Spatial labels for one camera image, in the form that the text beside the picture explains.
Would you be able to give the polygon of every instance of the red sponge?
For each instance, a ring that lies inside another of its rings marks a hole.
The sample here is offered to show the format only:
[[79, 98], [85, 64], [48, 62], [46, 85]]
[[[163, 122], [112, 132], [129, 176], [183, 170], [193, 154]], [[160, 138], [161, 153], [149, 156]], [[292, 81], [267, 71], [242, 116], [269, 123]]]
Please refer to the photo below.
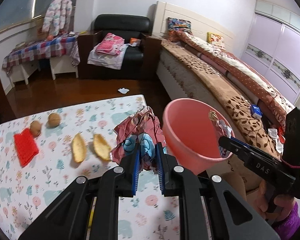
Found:
[[14, 144], [16, 146], [21, 167], [27, 166], [32, 158], [39, 153], [29, 128], [14, 135]]

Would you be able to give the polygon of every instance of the bed headboard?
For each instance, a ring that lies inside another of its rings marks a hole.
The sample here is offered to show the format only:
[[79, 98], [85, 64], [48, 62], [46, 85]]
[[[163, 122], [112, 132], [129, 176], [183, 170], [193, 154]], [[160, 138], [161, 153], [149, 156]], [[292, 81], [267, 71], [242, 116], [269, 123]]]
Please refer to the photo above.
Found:
[[200, 14], [166, 2], [157, 2], [154, 16], [152, 34], [166, 38], [168, 36], [167, 18], [177, 18], [191, 22], [191, 30], [194, 36], [207, 40], [207, 32], [219, 34], [224, 37], [226, 50], [232, 52], [234, 34]]

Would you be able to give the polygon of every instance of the pink folded blanket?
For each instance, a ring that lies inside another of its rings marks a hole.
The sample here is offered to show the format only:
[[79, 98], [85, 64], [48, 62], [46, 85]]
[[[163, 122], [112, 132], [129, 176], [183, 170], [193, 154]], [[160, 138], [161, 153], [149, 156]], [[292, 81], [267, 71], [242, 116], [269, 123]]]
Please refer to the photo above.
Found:
[[124, 39], [112, 33], [108, 33], [106, 37], [99, 43], [95, 51], [107, 55], [119, 55], [120, 48], [124, 44]]

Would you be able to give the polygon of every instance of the pink trash bin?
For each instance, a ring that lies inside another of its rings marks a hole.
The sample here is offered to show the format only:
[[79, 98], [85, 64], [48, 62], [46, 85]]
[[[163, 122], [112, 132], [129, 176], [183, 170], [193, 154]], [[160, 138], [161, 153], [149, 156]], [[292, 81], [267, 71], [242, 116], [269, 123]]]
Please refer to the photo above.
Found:
[[162, 130], [169, 149], [180, 165], [196, 175], [227, 159], [220, 157], [218, 138], [208, 116], [211, 110], [230, 126], [216, 109], [190, 98], [171, 101], [163, 112]]

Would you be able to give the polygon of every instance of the metal bolt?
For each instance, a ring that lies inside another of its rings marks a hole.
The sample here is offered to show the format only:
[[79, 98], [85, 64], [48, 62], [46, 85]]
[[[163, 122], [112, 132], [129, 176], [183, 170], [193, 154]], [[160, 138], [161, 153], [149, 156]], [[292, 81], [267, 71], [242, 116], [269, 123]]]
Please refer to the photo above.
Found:
[[78, 184], [83, 184], [86, 182], [86, 178], [83, 176], [77, 177], [77, 179], [75, 180]]
[[114, 171], [115, 173], [122, 173], [122, 172], [123, 172], [123, 168], [120, 167], [120, 166], [118, 166], [118, 167], [115, 167], [115, 168], [113, 169], [113, 171]]
[[221, 177], [220, 176], [218, 176], [218, 175], [213, 175], [212, 176], [212, 181], [214, 181], [214, 182], [221, 182]]
[[182, 166], [175, 166], [173, 169], [175, 172], [179, 172], [179, 173], [181, 173], [185, 170]]

